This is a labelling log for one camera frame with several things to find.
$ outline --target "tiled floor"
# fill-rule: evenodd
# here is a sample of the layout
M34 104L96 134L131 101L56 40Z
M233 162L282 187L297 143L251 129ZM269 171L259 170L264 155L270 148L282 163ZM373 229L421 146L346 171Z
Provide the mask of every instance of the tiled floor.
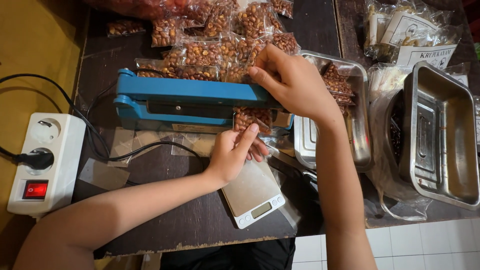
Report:
M480 219L368 229L378 270L480 270ZM292 270L327 270L325 235L297 237Z

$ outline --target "cable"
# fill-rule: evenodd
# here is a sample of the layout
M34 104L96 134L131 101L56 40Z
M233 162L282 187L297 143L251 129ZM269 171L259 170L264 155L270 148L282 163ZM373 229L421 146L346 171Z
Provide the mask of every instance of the cable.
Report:
M133 70L133 72L138 72L138 71L148 71L148 72L154 72L154 73L157 73L157 74L162 74L160 71L158 70L153 70L153 69L145 69L145 68L140 68L140 69L135 69ZM101 160L106 160L106 161L119 161L119 160L123 160L123 159L126 159L130 156L133 156L135 154L138 154L150 147L153 147L153 146L157 146L157 145L172 145L172 146L176 146L176 147L180 147L190 153L192 153L199 161L200 161L200 165L202 167L202 171L204 170L204 165L203 165L203 162L202 162L202 158L193 150L191 150L190 148L186 147L186 146L183 146L179 143L175 143L175 142L169 142L169 141L161 141L161 142L154 142L154 143L151 143L151 144L148 144L146 146L143 146L135 151L132 151L126 155L123 155L123 156L119 156L119 157L115 157L115 158L110 158L110 153L109 153L109 150L108 150L108 146L105 142L105 140L102 138L102 136L100 135L100 133L98 133L98 131L95 129L95 127L93 127L93 125L89 122L88 120L88 116L89 116L89 113L90 113L90 110L95 106L96 102L98 101L98 99L103 95L105 94L106 92L108 92L110 89L112 89L113 86L115 86L117 84L117 80L115 80L114 82L112 82L107 88L105 88L104 90L102 90L98 95L96 95L94 97L94 99L92 100L92 103L90 104L90 106L88 106L88 110L85 114L85 116L80 112L80 110L78 110L78 108L76 108L74 102L72 101L72 99L68 96L68 94L65 92L65 90L63 90L63 88L58 85L55 81L53 81L52 79L49 79L45 76L42 76L42 75L38 75L38 74L30 74L30 73L23 73L23 74L14 74L14 75L10 75L10 76L7 76L7 77L4 77L4 78L1 78L0 79L0 84L5 82L5 81L8 81L10 79L14 79L14 78L18 78L18 77L35 77L35 78L40 78L40 79L43 79L43 80L46 80L50 83L52 83L54 86L56 86L58 88L58 90L60 90L60 92L63 94L63 97L65 98L65 100L68 102L68 104L70 105L70 107L72 108L73 112L75 112L76 114L78 114L78 116L85 122L85 124L87 125L87 137L88 137L88 143L89 143L89 146L90 148L92 149L93 153L95 156L97 156L99 159ZM95 135L98 140L100 141L100 143L102 144L102 147L103 149L105 150L106 152L106 156L100 154L96 147L95 147L95 144L93 142L93 137L92 137L92 133L93 135ZM12 159L15 160L15 158L17 158L19 155L16 155L16 154L13 154L9 151L7 151L6 149L2 148L0 146L0 153L1 154L4 154L6 155L7 157L10 157ZM135 183L135 182L132 182L132 181L129 181L127 180L127 183L128 184L131 184L131 185L138 185L138 183Z

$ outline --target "power socket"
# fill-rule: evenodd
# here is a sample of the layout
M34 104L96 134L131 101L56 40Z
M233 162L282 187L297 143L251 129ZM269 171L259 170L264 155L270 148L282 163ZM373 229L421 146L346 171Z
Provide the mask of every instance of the power socket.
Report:
M35 112L30 116L22 153L52 153L54 161L44 170L18 165L7 211L39 217L71 203L85 126L69 114Z

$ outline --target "table surface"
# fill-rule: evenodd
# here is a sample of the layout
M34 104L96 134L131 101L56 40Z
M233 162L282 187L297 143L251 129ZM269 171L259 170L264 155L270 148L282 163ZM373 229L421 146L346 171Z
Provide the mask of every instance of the table surface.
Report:
M340 1L335 0L296 0L294 20L282 18L287 30L294 32L297 42L302 49L308 49L333 56L343 56L361 63L368 68L372 61L363 55L359 44L363 44L363 0ZM456 10L453 24L466 23L460 0L440 1L434 6L441 9ZM143 35L129 37L107 38L105 24L118 19L115 14L92 10L89 19L89 28L81 59L78 79L77 96L75 103L83 110L90 104L94 96L106 88L117 78L120 68L134 69L135 58L159 59L165 48L151 48L151 29ZM474 62L473 41L470 35L463 35L451 64L464 61ZM480 66L478 62L472 65L470 86L474 93L480 92ZM92 111L92 124L111 146L116 126L121 126L117 117L113 99L114 90L100 99ZM192 157L172 156L171 146L160 146L155 150L131 160L127 171L129 180L137 183L149 183L191 175L200 172L198 160ZM95 158L87 141L84 141L79 171L88 158ZM216 245L228 245L278 239L282 237L296 237L321 233L323 218L319 206L314 203L314 195L308 188L299 185L299 177L292 171L277 172L283 178L284 195L292 201L302 214L303 218L297 229L293 229L280 211L274 211L247 229L239 230L234 226L228 205L219 191L192 200L159 217L156 217L95 251L95 258L124 256L131 254L145 254L162 251L192 249ZM376 214L373 208L378 208L376 190L363 174L360 181L366 200L367 227L381 227L403 224L382 212ZM72 202L76 202L105 190L77 181ZM401 204L394 206L402 210ZM470 212L440 202L433 202L429 207L428 221L452 220L480 216L480 211Z

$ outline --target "hand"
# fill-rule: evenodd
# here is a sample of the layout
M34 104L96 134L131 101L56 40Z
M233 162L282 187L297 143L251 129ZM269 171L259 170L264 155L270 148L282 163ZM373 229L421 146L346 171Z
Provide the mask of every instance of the hand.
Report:
M344 122L317 68L302 56L289 56L269 44L249 74L291 113L315 121Z
M261 162L268 155L265 143L257 137L258 124L251 124L243 134L228 130L216 136L210 165L205 170L213 178L220 180L220 188L237 178L245 159L252 157Z

